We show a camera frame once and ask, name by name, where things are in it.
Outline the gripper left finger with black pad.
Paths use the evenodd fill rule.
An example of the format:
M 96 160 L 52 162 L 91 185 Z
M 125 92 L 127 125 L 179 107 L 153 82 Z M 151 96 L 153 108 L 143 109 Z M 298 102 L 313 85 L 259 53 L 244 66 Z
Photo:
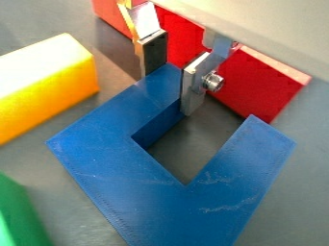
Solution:
M 167 62 L 168 34 L 160 28 L 155 6 L 148 0 L 116 0 L 127 24 L 141 76 L 145 77 Z

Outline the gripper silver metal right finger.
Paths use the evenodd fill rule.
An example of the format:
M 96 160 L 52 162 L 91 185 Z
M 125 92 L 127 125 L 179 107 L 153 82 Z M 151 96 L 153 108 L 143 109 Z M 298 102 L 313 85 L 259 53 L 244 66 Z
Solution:
M 207 39 L 211 52 L 203 52 L 182 70 L 180 76 L 180 112 L 190 115 L 200 107 L 206 92 L 218 92 L 223 86 L 223 77 L 216 74 L 218 66 L 228 57 L 232 40 L 219 34 Z

